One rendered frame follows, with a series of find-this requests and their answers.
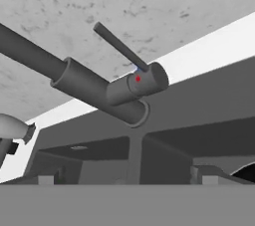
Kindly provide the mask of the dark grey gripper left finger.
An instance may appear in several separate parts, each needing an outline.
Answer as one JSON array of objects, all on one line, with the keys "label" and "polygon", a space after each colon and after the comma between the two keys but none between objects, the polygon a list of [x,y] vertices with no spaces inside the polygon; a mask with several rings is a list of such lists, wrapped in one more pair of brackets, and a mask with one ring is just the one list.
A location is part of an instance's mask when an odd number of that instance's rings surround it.
[{"label": "dark grey gripper left finger", "polygon": [[65,167],[54,166],[30,171],[24,176],[5,181],[5,184],[64,184]]}]

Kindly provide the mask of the white rounded object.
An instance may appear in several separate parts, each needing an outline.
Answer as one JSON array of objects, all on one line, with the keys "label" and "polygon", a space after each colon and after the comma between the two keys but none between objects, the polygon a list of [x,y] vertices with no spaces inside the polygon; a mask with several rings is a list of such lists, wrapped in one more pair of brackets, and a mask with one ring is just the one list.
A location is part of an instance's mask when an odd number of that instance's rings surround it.
[{"label": "white rounded object", "polygon": [[19,144],[15,139],[22,139],[27,144],[33,137],[36,125],[26,124],[11,115],[0,113],[0,167],[7,154],[14,155]]}]

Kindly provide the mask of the dark grey tap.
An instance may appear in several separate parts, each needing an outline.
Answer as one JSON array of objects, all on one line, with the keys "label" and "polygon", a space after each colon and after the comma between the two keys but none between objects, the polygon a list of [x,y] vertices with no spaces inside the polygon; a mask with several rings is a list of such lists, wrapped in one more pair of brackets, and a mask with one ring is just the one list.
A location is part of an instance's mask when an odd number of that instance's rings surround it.
[{"label": "dark grey tap", "polygon": [[109,82],[72,58],[64,61],[0,24],[0,53],[42,74],[51,86],[104,113],[139,127],[148,119],[149,105],[134,101],[113,107],[107,102]]}]

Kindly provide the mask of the grey sink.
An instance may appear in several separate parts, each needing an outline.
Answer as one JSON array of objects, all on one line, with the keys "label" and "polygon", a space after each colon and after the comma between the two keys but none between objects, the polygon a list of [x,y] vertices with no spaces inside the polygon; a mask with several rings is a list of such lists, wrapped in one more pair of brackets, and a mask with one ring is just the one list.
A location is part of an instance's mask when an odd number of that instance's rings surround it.
[{"label": "grey sink", "polygon": [[39,132],[27,165],[55,167],[69,183],[186,184],[197,164],[226,172],[255,163],[255,57],[147,98],[131,128],[101,111]]}]

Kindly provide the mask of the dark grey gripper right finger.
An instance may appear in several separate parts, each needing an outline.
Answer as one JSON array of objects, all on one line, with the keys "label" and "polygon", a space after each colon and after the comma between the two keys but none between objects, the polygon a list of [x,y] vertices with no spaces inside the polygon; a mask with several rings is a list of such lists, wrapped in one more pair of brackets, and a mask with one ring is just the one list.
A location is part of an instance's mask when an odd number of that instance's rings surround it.
[{"label": "dark grey gripper right finger", "polygon": [[227,172],[213,165],[190,167],[191,184],[255,184],[255,168],[252,166]]}]

